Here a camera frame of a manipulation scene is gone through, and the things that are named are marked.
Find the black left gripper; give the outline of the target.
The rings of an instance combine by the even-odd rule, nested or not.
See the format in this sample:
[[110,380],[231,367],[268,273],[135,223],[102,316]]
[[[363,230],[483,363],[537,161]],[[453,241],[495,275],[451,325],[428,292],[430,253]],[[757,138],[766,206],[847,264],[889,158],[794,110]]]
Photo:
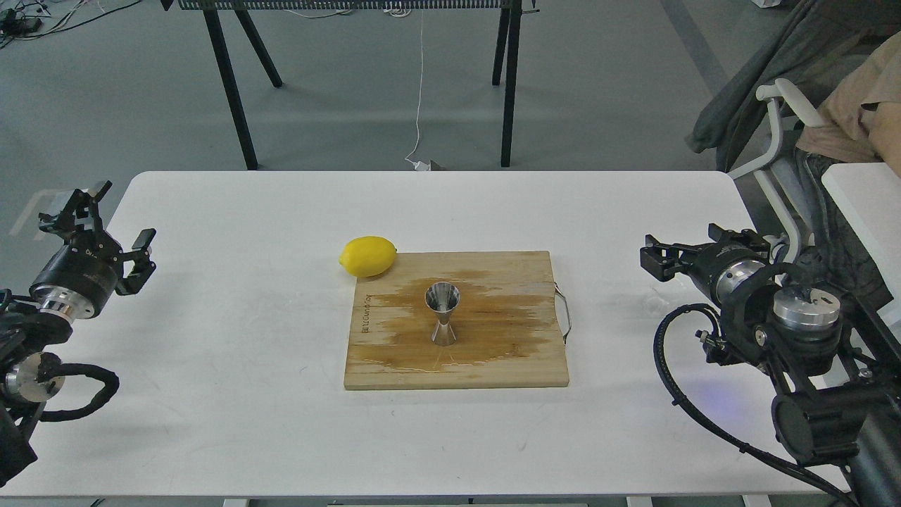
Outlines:
[[29,289],[42,313],[67,321],[90,320],[113,292],[135,295],[155,272],[151,260],[155,228],[142,230],[131,251],[113,248],[99,213],[99,202],[110,187],[112,182],[106,180],[87,190],[59,192],[49,210],[39,214],[39,230],[63,239]]

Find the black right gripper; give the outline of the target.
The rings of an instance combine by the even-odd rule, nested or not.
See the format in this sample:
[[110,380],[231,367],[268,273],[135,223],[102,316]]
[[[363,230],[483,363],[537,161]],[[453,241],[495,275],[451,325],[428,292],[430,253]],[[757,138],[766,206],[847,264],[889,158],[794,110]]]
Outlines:
[[715,307],[744,280],[768,264],[770,243],[753,229],[734,231],[710,223],[711,243],[665,244],[645,234],[639,251],[642,269],[660,282],[686,273]]

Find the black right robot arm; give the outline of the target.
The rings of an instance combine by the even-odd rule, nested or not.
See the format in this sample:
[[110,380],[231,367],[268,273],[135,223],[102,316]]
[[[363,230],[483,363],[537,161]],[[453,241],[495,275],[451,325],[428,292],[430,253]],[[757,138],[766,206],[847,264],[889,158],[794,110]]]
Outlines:
[[[655,332],[654,362],[673,404],[741,453],[846,506],[897,506],[899,344],[888,326],[858,296],[770,259],[756,231],[710,224],[708,235],[696,245],[647,235],[640,250],[641,267],[655,279],[686,274],[707,298],[674,309]],[[665,336],[691,312],[711,324],[696,332],[708,363],[745,363],[770,379],[776,440],[789,460],[729,434],[679,388]]]

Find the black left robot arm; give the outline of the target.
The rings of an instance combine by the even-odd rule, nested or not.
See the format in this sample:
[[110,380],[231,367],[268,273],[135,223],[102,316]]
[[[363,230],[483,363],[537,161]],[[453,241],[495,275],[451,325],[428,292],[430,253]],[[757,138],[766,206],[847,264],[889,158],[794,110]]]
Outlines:
[[[1,307],[1,481],[19,475],[37,456],[30,444],[38,423],[86,418],[116,394],[118,376],[97,365],[64,363],[47,350],[70,339],[72,323],[102,312],[113,293],[141,291],[156,269],[151,260],[155,229],[144,229],[131,251],[104,229],[99,202],[112,183],[59,192],[39,215],[39,228],[58,235],[63,245],[35,277],[26,295],[3,289]],[[77,410],[46,411],[45,406],[71,376],[102,386]]]

